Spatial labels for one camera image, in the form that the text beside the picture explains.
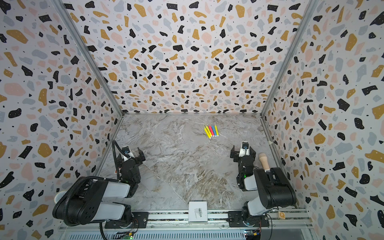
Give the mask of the pink highlighter pen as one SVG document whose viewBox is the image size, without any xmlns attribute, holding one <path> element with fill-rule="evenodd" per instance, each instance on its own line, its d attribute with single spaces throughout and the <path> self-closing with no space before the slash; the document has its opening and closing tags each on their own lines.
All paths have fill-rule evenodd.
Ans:
<svg viewBox="0 0 384 240">
<path fill-rule="evenodd" d="M 213 129 L 212 129 L 212 126 L 208 126 L 208 127 L 209 127 L 209 130 L 210 130 L 210 133 L 211 133 L 212 137 L 214 137 L 215 134 L 214 134 L 214 131 L 213 131 Z"/>
</svg>

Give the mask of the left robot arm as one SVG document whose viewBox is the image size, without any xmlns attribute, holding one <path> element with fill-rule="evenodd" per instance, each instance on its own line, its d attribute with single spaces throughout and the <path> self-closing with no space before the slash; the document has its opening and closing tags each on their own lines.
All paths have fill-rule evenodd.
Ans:
<svg viewBox="0 0 384 240">
<path fill-rule="evenodd" d="M 141 174 L 139 166 L 146 160 L 142 150 L 135 157 L 128 147 L 115 155 L 117 179 L 88 176 L 79 178 L 73 186 L 58 197 L 53 217 L 68 227 L 110 221 L 119 228 L 134 222 L 132 208 L 126 204 L 107 203 L 105 198 L 126 199 L 136 193 Z"/>
</svg>

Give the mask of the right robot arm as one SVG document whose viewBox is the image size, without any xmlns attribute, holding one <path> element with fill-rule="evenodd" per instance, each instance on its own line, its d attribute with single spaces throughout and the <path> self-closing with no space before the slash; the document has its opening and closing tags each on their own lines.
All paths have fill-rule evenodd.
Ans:
<svg viewBox="0 0 384 240">
<path fill-rule="evenodd" d="M 239 150 L 231 149 L 230 158 L 238 164 L 237 185 L 243 192 L 257 191 L 258 196 L 244 204 L 241 223 L 254 226 L 273 209 L 294 206 L 297 197 L 281 168 L 271 168 L 267 155 L 242 142 Z"/>
</svg>

